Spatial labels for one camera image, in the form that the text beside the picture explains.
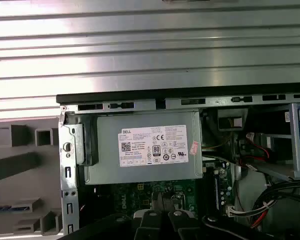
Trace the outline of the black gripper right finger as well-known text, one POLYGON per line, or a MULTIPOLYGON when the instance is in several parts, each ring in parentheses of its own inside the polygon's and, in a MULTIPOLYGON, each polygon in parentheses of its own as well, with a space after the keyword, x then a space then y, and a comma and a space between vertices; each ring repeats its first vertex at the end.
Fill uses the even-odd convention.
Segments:
POLYGON ((169 218, 173 230, 181 240, 273 240, 274 237, 252 230, 248 226, 224 216, 205 215, 202 218, 190 217, 176 209, 172 195, 162 193, 162 208, 169 218))

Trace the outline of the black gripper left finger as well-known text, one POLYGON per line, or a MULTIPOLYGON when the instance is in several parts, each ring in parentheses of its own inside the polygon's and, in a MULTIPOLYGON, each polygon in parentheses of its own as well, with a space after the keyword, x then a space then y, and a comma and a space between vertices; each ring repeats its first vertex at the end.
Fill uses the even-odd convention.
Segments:
POLYGON ((163 195, 154 192, 152 209, 136 211, 133 218, 115 213, 66 234, 63 240, 158 240, 163 218, 163 195))

